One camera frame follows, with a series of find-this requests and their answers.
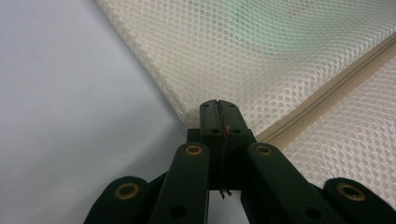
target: white backdrop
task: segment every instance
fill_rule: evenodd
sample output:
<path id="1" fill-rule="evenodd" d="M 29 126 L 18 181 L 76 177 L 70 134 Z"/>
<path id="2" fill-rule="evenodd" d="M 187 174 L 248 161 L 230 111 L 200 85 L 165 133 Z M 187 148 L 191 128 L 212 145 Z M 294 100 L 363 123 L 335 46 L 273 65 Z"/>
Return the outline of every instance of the white backdrop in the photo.
<path id="1" fill-rule="evenodd" d="M 186 131 L 92 0 L 2 1 L 0 223 L 82 223 L 116 178 L 165 172 Z M 209 223 L 246 223 L 235 193 Z"/>

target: metal bar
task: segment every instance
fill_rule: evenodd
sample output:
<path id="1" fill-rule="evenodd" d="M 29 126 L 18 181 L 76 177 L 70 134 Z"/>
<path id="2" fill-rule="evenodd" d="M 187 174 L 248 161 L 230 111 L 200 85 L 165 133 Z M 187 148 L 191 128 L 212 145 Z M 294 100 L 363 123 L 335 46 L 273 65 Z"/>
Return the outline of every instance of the metal bar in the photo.
<path id="1" fill-rule="evenodd" d="M 200 143 L 177 149 L 150 224 L 206 223 L 209 159 L 209 149 Z"/>
<path id="2" fill-rule="evenodd" d="M 148 183 L 125 176 L 109 184 L 93 204 L 85 224 L 145 223 Z"/>
<path id="3" fill-rule="evenodd" d="M 220 189 L 221 135 L 217 101 L 212 100 L 200 105 L 200 143 L 210 149 L 209 188 Z"/>
<path id="4" fill-rule="evenodd" d="M 223 123 L 223 167 L 221 177 L 226 189 L 241 189 L 244 185 L 246 149 L 256 142 L 254 135 L 246 125 L 238 106 L 227 102 L 218 102 L 220 119 Z"/>
<path id="5" fill-rule="evenodd" d="M 247 167 L 251 185 L 243 190 L 244 208 L 248 210 L 254 203 L 262 203 L 269 209 L 260 213 L 248 210 L 251 223 L 255 220 L 268 223 L 345 223 L 276 147 L 264 143 L 250 145 Z M 257 190 L 256 202 L 251 200 L 254 195 L 246 196 L 252 190 Z"/>
<path id="6" fill-rule="evenodd" d="M 330 179 L 324 185 L 323 195 L 349 223 L 396 223 L 393 208 L 356 181 Z"/>

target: mesh fabric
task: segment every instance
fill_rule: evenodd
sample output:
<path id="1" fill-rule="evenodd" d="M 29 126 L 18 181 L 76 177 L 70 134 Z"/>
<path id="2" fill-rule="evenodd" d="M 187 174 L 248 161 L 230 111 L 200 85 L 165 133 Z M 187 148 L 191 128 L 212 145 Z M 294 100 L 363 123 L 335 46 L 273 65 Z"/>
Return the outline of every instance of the mesh fabric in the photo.
<path id="1" fill-rule="evenodd" d="M 396 208 L 396 58 L 283 151 L 311 183 L 355 179 Z"/>
<path id="2" fill-rule="evenodd" d="M 396 27 L 392 0 L 97 2 L 188 128 L 222 99 L 255 134 Z"/>

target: zipper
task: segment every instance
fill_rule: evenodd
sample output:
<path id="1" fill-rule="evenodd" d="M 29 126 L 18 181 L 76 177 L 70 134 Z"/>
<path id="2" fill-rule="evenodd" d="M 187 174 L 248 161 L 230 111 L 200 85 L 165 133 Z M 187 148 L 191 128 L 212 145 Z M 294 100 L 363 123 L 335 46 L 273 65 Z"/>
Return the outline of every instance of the zipper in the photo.
<path id="1" fill-rule="evenodd" d="M 257 140 L 283 149 L 395 56 L 396 33 L 319 88 L 283 119 L 256 136 Z"/>

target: white mesh fabric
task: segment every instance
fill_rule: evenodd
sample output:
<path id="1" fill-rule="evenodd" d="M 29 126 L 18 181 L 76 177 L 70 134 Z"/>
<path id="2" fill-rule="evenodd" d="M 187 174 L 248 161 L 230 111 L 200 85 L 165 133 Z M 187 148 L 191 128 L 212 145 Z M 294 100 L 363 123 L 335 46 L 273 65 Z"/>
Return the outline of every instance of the white mesh fabric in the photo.
<path id="1" fill-rule="evenodd" d="M 187 127 L 222 99 L 255 134 L 396 27 L 392 0 L 97 2 Z"/>
<path id="2" fill-rule="evenodd" d="M 312 183 L 343 176 L 396 208 L 396 58 L 284 149 Z"/>

